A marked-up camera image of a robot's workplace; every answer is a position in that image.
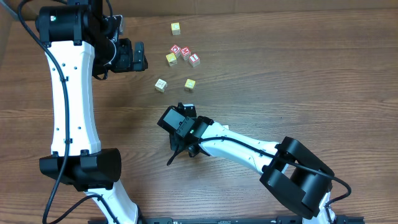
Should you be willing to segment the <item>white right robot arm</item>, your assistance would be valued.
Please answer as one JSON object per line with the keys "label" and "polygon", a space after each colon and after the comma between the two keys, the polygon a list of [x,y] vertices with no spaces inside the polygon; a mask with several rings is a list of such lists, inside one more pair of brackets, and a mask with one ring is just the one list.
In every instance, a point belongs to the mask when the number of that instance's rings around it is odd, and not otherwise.
{"label": "white right robot arm", "polygon": [[296,139],[260,141],[196,114],[194,105],[169,106],[157,123],[175,155],[223,157],[257,172],[265,188],[303,223],[333,223],[328,201],[334,172]]}

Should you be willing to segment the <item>yellow-topped wooden block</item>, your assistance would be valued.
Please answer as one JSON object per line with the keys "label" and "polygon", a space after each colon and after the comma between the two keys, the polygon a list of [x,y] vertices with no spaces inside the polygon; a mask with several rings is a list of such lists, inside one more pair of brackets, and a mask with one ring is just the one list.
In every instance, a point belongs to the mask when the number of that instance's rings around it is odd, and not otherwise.
{"label": "yellow-topped wooden block", "polygon": [[193,90],[195,87],[196,81],[195,80],[191,80],[191,79],[187,79],[184,85],[184,88],[186,90]]}

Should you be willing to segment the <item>plain wooden picture block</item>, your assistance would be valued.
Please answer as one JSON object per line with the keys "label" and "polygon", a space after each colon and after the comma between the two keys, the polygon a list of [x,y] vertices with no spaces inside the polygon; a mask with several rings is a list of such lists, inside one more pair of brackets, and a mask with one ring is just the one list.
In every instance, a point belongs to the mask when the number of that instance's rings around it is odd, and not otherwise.
{"label": "plain wooden picture block", "polygon": [[165,80],[158,79],[158,81],[155,84],[155,89],[159,92],[164,92],[165,89],[168,87],[168,84]]}

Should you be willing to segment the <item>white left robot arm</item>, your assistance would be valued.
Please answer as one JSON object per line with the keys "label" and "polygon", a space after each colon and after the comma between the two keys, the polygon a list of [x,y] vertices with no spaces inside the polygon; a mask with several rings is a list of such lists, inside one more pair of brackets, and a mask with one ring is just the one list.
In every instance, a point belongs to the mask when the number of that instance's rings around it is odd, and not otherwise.
{"label": "white left robot arm", "polygon": [[95,125],[92,81],[147,67],[142,42],[122,38],[123,17],[102,1],[43,7],[35,22],[52,77],[54,129],[41,173],[95,201],[106,223],[138,223],[140,211],[121,180],[121,154],[104,149]]}

